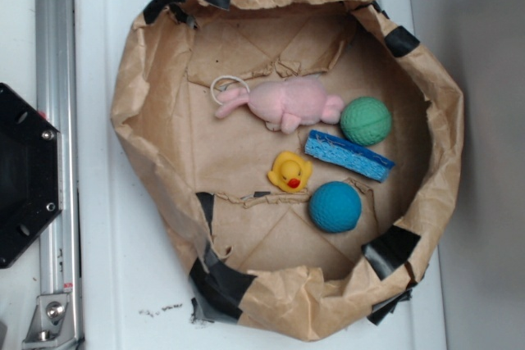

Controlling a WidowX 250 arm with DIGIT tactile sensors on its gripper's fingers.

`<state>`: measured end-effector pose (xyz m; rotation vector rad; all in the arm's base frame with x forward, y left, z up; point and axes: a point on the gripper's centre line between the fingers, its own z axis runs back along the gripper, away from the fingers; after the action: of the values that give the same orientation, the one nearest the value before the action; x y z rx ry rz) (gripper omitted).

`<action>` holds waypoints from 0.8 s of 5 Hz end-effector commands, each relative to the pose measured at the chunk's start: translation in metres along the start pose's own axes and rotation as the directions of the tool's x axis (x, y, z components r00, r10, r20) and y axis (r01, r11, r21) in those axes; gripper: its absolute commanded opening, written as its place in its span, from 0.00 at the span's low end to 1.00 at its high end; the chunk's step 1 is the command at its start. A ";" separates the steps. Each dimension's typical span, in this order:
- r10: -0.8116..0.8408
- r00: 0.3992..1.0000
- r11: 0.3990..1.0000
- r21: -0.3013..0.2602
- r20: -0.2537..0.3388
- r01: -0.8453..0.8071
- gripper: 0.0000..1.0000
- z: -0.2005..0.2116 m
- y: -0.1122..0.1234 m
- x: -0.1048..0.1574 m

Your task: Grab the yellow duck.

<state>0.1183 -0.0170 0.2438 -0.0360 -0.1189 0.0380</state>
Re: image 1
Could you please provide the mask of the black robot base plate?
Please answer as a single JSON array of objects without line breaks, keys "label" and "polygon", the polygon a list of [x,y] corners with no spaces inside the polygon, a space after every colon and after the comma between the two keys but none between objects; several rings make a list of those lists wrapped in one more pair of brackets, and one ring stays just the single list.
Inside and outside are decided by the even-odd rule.
[{"label": "black robot base plate", "polygon": [[1,84],[1,267],[6,269],[61,212],[60,132]]}]

